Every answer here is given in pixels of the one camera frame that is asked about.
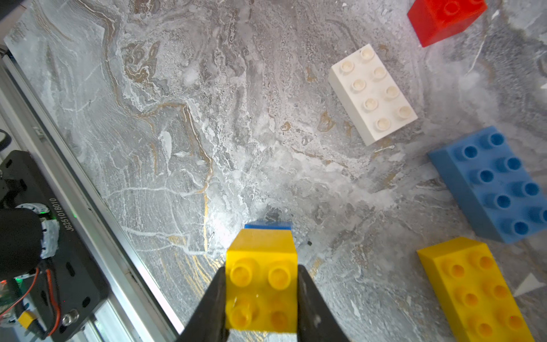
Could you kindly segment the white long lego brick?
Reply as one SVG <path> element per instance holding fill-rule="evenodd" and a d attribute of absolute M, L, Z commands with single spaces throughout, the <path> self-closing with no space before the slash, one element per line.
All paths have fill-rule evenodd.
<path fill-rule="evenodd" d="M 371 44 L 333 64 L 328 82 L 367 146 L 418 119 Z"/>

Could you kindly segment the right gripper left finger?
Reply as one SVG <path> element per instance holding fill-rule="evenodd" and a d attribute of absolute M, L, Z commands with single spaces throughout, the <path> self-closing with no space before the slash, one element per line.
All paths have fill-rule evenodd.
<path fill-rule="evenodd" d="M 176 342 L 226 342 L 226 274 L 225 267 L 218 269 Z"/>

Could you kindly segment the blue square lego brick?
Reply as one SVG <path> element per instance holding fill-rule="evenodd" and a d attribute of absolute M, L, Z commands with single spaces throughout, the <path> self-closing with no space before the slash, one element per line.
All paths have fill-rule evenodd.
<path fill-rule="evenodd" d="M 277 229 L 277 230 L 292 230 L 291 222 L 277 222 L 277 221 L 264 221 L 257 220 L 246 223 L 245 229 Z"/>

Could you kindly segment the yellow square lego brick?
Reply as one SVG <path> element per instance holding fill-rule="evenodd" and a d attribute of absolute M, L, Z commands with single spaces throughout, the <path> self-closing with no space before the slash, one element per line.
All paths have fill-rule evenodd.
<path fill-rule="evenodd" d="M 242 229 L 226 251 L 226 328 L 296 333 L 298 255 L 287 229 Z"/>

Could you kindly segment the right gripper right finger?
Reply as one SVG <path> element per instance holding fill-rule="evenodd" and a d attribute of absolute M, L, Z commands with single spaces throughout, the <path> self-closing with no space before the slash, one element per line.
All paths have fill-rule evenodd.
<path fill-rule="evenodd" d="M 298 266 L 298 342 L 349 342 L 309 272 Z"/>

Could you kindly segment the yellow long lego brick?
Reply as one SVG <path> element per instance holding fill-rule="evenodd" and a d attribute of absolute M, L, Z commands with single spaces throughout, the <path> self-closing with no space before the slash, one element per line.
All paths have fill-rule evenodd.
<path fill-rule="evenodd" d="M 457 341 L 533 341 L 488 246 L 458 237 L 417 254 Z"/>

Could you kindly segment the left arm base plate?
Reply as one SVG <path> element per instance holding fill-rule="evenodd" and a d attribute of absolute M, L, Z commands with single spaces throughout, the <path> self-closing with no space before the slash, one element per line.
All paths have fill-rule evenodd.
<path fill-rule="evenodd" d="M 1 322 L 68 341 L 108 298 L 95 259 L 31 154 L 1 163 Z"/>

